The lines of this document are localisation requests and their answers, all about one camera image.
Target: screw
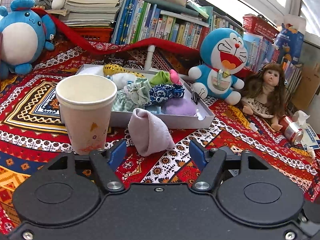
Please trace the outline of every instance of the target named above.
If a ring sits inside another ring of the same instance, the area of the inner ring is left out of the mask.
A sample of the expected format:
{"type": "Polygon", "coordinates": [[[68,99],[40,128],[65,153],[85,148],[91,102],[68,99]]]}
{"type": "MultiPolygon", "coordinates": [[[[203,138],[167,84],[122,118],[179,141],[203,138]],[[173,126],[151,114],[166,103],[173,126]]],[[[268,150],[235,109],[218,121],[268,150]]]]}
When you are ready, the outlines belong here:
{"type": "Polygon", "coordinates": [[[107,184],[107,188],[111,190],[117,190],[122,187],[122,184],[118,181],[111,181],[107,184]]]}
{"type": "Polygon", "coordinates": [[[155,192],[163,192],[164,188],[163,187],[156,187],[155,192]]]}
{"type": "Polygon", "coordinates": [[[30,233],[29,231],[24,231],[22,233],[22,237],[25,239],[25,240],[32,240],[33,239],[33,234],[30,233]]]}
{"type": "Polygon", "coordinates": [[[293,240],[295,239],[295,237],[296,237],[296,234],[295,232],[292,232],[292,231],[285,234],[285,240],[293,240]]]}
{"type": "Polygon", "coordinates": [[[205,182],[205,181],[198,181],[195,183],[195,188],[199,189],[199,190],[205,190],[208,189],[210,187],[210,184],[205,182]]]}

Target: red can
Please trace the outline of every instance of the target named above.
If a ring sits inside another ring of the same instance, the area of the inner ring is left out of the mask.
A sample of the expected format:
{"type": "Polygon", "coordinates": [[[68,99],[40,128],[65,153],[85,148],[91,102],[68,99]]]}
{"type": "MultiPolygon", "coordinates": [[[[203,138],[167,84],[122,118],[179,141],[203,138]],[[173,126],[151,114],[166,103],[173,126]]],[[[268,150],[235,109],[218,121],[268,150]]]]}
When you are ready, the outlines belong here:
{"type": "Polygon", "coordinates": [[[303,137],[301,129],[288,115],[283,115],[279,119],[279,125],[282,125],[281,132],[293,144],[298,144],[303,137]]]}

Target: blue plush toy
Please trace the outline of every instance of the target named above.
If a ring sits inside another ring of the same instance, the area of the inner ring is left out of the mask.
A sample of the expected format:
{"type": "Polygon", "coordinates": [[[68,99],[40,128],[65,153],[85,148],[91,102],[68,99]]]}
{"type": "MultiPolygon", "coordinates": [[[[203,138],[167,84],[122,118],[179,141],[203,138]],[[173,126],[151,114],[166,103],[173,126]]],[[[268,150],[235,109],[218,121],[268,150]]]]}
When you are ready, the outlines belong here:
{"type": "Polygon", "coordinates": [[[204,38],[200,55],[204,64],[189,70],[189,76],[195,80],[192,84],[195,92],[202,99],[209,95],[229,105],[237,104],[241,95],[233,88],[243,88],[244,82],[233,74],[239,72],[248,59],[242,37],[229,28],[216,29],[204,38]]]}
{"type": "Polygon", "coordinates": [[[34,0],[13,0],[12,12],[8,14],[5,6],[0,6],[0,32],[3,34],[0,62],[0,80],[12,73],[28,74],[43,48],[54,50],[52,40],[56,27],[49,15],[42,18],[30,10],[34,0]]]}

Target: green cloth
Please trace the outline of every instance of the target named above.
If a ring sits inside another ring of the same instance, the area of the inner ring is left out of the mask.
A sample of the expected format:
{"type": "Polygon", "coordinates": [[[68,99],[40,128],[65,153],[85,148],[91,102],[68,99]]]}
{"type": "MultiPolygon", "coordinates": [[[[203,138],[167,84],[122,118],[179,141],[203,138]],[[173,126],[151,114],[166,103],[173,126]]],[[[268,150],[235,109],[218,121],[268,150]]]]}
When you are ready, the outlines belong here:
{"type": "Polygon", "coordinates": [[[137,78],[116,94],[112,111],[132,112],[135,108],[144,109],[150,101],[150,84],[147,78],[137,78]]]}
{"type": "Polygon", "coordinates": [[[170,80],[169,72],[161,70],[150,80],[151,87],[154,87],[156,85],[161,85],[161,84],[168,84],[168,85],[173,84],[170,80]]]}

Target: white paper cup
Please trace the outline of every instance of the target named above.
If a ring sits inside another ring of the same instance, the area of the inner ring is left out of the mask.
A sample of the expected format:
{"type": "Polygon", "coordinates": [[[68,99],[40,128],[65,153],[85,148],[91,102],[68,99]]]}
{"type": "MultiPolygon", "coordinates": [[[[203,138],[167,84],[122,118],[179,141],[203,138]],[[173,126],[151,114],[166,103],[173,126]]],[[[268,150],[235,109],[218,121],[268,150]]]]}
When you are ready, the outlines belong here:
{"type": "Polygon", "coordinates": [[[116,93],[116,84],[98,75],[74,75],[57,84],[60,115],[76,153],[105,147],[116,93]]]}

